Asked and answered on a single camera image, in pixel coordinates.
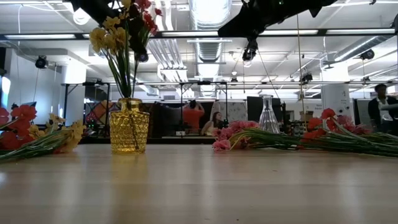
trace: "white column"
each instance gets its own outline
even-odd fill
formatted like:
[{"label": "white column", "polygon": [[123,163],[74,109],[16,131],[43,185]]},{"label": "white column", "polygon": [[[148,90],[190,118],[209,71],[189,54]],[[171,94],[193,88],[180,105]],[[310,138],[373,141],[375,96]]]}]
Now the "white column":
[{"label": "white column", "polygon": [[[86,81],[86,66],[83,65],[81,62],[72,60],[67,66],[62,67],[62,77],[64,83],[68,84],[83,83]],[[70,85],[68,91],[71,91],[73,87],[74,87],[73,85]],[[70,94],[68,95],[66,111],[63,108],[64,103],[60,104],[58,113],[59,115],[66,113],[67,126],[72,125],[72,122],[74,121],[83,119],[85,90],[86,88],[84,86],[78,86],[73,91],[70,92]],[[60,101],[64,102],[64,97],[65,97],[65,87],[61,88]]]},{"label": "white column", "polygon": [[[332,68],[322,68],[320,74],[322,81],[349,81],[348,67],[346,62],[334,63]],[[337,115],[352,116],[352,104],[349,102],[349,85],[334,84],[321,87],[323,109],[331,108]]]}]

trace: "black panel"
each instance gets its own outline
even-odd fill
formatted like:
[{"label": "black panel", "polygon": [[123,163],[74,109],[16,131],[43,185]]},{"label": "black panel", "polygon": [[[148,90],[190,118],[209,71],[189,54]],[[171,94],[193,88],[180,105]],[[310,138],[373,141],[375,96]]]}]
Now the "black panel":
[{"label": "black panel", "polygon": [[248,96],[248,120],[259,122],[263,106],[262,97]]}]

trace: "ceiling light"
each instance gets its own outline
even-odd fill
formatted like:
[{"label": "ceiling light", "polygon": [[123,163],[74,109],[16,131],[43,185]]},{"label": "ceiling light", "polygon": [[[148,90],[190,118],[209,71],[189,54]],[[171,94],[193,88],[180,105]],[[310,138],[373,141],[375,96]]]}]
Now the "ceiling light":
[{"label": "ceiling light", "polygon": [[326,34],[394,34],[394,29],[332,29],[326,31]]},{"label": "ceiling light", "polygon": [[81,8],[73,13],[73,21],[78,25],[85,25],[90,19],[91,17]]},{"label": "ceiling light", "polygon": [[9,40],[76,39],[74,34],[17,34],[5,35]]},{"label": "ceiling light", "polygon": [[159,32],[162,37],[217,37],[217,31],[183,31],[183,32]]},{"label": "ceiling light", "polygon": [[[318,30],[299,30],[300,35],[315,35]],[[259,36],[262,35],[298,35],[297,30],[265,30]]]},{"label": "ceiling light", "polygon": [[187,40],[187,43],[192,44],[192,43],[231,43],[232,40],[226,40],[226,39],[196,39],[196,40]]}]

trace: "wall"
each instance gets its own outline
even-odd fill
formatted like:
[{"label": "wall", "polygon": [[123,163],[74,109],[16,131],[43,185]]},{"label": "wall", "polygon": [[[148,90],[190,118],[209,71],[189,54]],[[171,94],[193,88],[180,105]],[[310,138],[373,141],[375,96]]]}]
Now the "wall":
[{"label": "wall", "polygon": [[58,72],[52,69],[39,70],[33,61],[18,56],[14,49],[7,49],[5,68],[6,77],[11,81],[7,110],[11,110],[13,103],[20,105],[36,101],[36,124],[45,124],[48,121],[51,107],[53,113],[57,114],[62,82],[60,67]]}]

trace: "table surface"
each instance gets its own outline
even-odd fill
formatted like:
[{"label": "table surface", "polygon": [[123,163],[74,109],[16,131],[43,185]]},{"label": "table surface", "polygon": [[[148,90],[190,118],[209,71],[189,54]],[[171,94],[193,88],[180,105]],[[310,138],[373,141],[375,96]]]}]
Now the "table surface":
[{"label": "table surface", "polygon": [[0,164],[0,223],[398,223],[398,159],[81,145]]}]

